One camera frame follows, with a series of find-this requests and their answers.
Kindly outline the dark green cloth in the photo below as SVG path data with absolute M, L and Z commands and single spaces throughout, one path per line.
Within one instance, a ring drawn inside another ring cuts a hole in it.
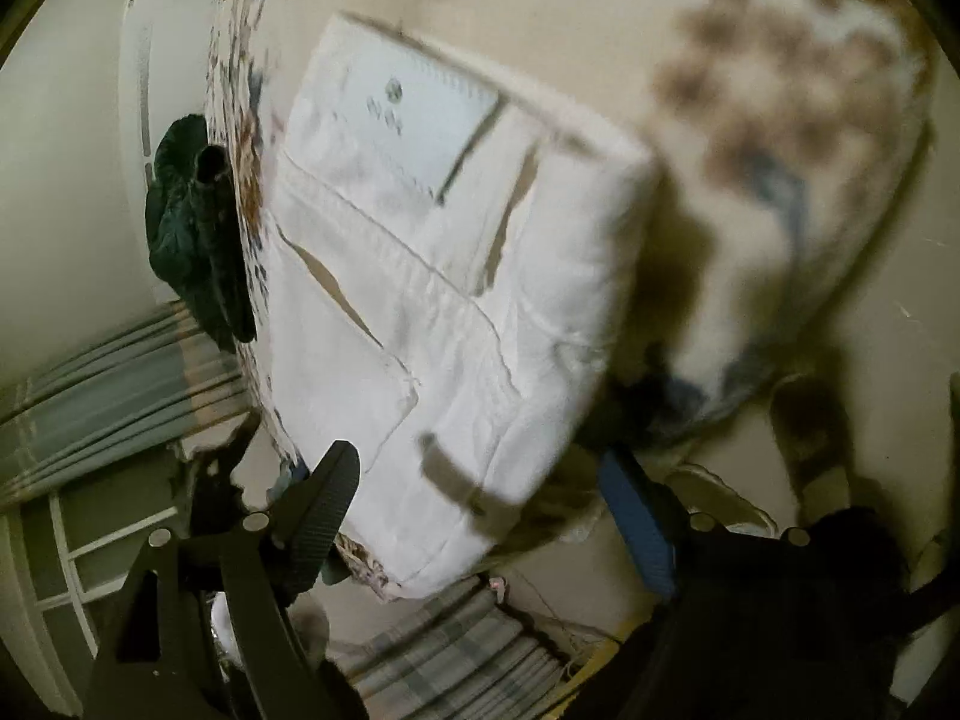
M 195 161 L 205 147 L 205 119 L 189 114 L 172 122 L 156 148 L 145 200 L 148 261 L 218 348 L 233 351 L 233 335 L 215 298 L 210 257 L 190 203 Z

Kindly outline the floral cream bed blanket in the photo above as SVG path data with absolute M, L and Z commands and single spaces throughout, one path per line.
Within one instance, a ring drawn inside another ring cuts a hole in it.
M 263 207 L 337 15 L 488 60 L 656 158 L 631 302 L 574 436 L 583 461 L 532 502 L 539 538 L 480 571 L 590 517 L 609 440 L 674 465 L 771 379 L 887 215 L 928 118 L 934 50 L 910 0 L 218 0 L 206 114 L 238 183 L 256 322 L 242 359 L 308 465 L 270 395 Z

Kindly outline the black cloth on bed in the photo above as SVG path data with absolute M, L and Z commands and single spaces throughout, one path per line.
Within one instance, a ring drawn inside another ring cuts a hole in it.
M 205 145 L 197 154 L 190 201 L 210 262 L 213 294 L 229 332 L 236 341 L 251 343 L 256 339 L 256 322 L 247 289 L 233 172 L 223 146 Z

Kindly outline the green striped curtain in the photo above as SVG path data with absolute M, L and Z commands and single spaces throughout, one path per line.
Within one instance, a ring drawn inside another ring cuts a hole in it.
M 247 411 L 241 366 L 181 301 L 2 390 L 2 507 Z

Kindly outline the white pants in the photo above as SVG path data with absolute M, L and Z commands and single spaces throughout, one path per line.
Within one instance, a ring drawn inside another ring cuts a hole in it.
M 327 23 L 263 207 L 267 377 L 304 460 L 358 450 L 343 534 L 379 593 L 423 598 L 539 538 L 657 180 L 646 143 L 550 89 Z

